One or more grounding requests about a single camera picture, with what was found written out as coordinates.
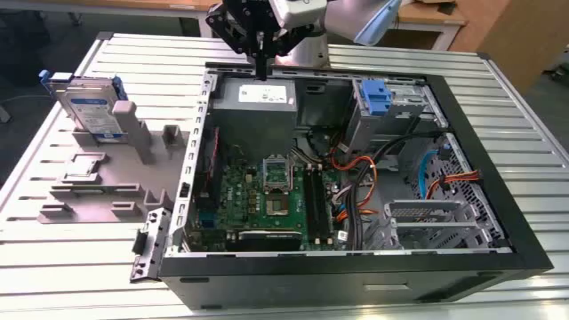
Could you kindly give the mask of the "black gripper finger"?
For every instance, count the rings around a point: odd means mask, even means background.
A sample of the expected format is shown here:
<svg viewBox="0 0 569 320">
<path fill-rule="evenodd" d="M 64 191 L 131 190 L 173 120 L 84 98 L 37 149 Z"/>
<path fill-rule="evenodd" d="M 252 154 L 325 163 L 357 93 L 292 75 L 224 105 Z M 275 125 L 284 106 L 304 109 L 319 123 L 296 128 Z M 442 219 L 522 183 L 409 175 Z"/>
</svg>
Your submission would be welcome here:
<svg viewBox="0 0 569 320">
<path fill-rule="evenodd" d="M 261 47 L 261 80 L 265 81 L 272 74 L 269 59 L 285 56 L 299 43 L 315 33 L 315 26 L 300 26 L 287 31 L 284 35 L 276 36 L 276 28 L 263 31 Z"/>
<path fill-rule="evenodd" d="M 247 55 L 248 61 L 255 65 L 255 77 L 263 81 L 263 61 L 257 56 L 259 43 L 256 35 L 249 33 L 237 23 L 225 3 L 217 3 L 209 8 L 205 23 L 235 53 Z"/>
</svg>

